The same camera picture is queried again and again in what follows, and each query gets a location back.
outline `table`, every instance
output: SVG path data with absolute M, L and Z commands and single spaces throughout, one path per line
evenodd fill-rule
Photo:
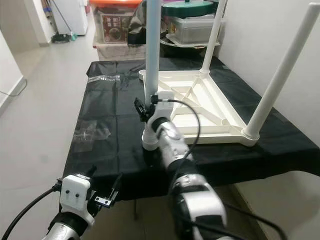
M 160 58 L 159 68 L 197 70 L 201 64 L 201 58 Z M 85 173 L 95 165 L 95 188 L 106 193 L 117 175 L 123 173 L 119 200 L 166 194 L 168 177 L 161 156 L 158 152 L 150 156 L 143 151 L 144 124 L 134 108 L 136 97 L 144 99 L 144 86 L 138 76 L 144 68 L 144 60 L 92 62 L 87 71 L 89 77 L 109 77 L 86 86 L 64 176 Z M 248 123 L 261 97 L 217 58 L 212 59 L 210 74 Z M 83 139 L 77 141 L 77 134 L 86 125 L 87 136 L 91 133 L 91 137 L 85 143 L 81 142 Z M 197 145 L 193 156 L 212 186 L 264 179 L 294 170 L 320 176 L 319 148 L 275 109 L 255 146 L 203 144 Z

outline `plastic storage box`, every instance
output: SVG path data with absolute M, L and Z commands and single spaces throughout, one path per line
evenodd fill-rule
M 128 46 L 127 43 L 98 43 L 93 41 L 99 61 L 143 60 L 146 45 Z
M 214 24 L 214 15 L 205 15 L 182 19 L 168 17 L 167 38 L 181 45 L 208 44 L 210 32 Z
M 90 0 L 98 43 L 126 43 L 131 17 L 142 0 Z

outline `tiled floor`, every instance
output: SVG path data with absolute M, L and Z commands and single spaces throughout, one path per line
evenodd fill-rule
M 92 48 L 94 32 L 89 16 L 86 36 L 15 56 L 29 85 L 0 118 L 0 234 L 23 206 L 62 175 L 86 87 L 86 71 L 98 60 Z M 227 188 L 217 191 L 235 203 Z M 11 239 L 41 239 L 57 212 L 58 197 L 53 194 L 37 204 L 16 226 Z M 134 220 L 132 201 L 103 209 L 84 239 L 176 240 L 165 197 L 139 199 L 137 212 Z M 250 240 L 258 239 L 245 218 L 232 212 L 229 227 Z

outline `clear plastic sheet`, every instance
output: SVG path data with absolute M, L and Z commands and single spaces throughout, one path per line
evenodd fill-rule
M 114 76 L 107 76 L 107 75 L 98 75 L 98 76 L 92 76 L 88 78 L 88 83 L 92 83 L 95 81 L 120 81 L 120 75 L 114 75 Z
M 106 140 L 111 132 L 108 128 L 97 128 L 96 120 L 81 120 L 80 128 L 73 134 L 74 153 L 88 152 L 93 149 L 94 141 Z

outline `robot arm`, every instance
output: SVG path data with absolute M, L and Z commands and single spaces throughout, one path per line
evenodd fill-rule
M 164 99 L 170 97 L 170 95 L 173 98 L 171 92 L 160 91 L 157 93 L 157 97 L 153 96 L 153 98 Z M 206 178 L 198 173 L 192 154 L 185 158 L 185 155 L 189 152 L 189 147 L 185 143 L 184 136 L 175 124 L 169 120 L 172 110 L 172 102 L 163 101 L 155 104 L 153 115 L 147 120 L 146 129 L 149 129 L 149 132 L 152 130 L 155 134 L 157 146 L 162 153 L 163 164 L 169 173 L 170 180 L 174 181 L 173 185 L 170 186 L 172 187 L 170 192 L 176 232 L 180 239 L 222 239 L 223 235 L 221 234 L 208 232 L 190 224 L 192 221 L 223 229 L 227 224 L 227 217 L 220 198 L 208 184 Z M 145 135 L 144 132 L 143 143 L 145 143 L 144 139 L 150 139 Z
M 65 177 L 60 190 L 61 209 L 42 240 L 80 240 L 86 229 L 94 225 L 94 217 L 101 208 L 114 205 L 121 179 L 122 174 L 115 180 L 109 197 L 101 197 L 93 190 L 90 177 L 81 174 Z

